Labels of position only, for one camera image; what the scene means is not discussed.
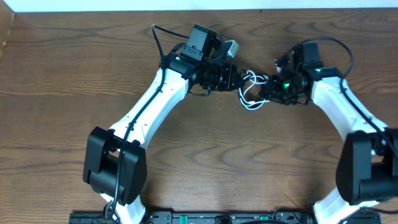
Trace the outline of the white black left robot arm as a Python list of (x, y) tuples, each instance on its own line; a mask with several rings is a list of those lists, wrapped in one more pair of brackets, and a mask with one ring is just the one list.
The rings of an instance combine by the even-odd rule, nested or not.
[(146, 150), (163, 120), (193, 85), (212, 91), (241, 88), (242, 78), (230, 53), (210, 58), (171, 51), (160, 60), (148, 90), (109, 129), (95, 127), (86, 145), (83, 181), (107, 204), (103, 217), (111, 223), (140, 223), (146, 209), (140, 193), (147, 180)]

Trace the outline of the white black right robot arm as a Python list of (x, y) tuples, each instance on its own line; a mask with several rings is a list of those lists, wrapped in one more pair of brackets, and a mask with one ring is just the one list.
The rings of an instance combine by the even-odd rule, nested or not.
[(366, 109), (336, 67), (275, 75), (259, 96), (283, 105), (305, 97), (327, 115), (343, 140), (336, 187), (313, 205), (317, 223), (345, 223), (397, 196), (397, 130)]

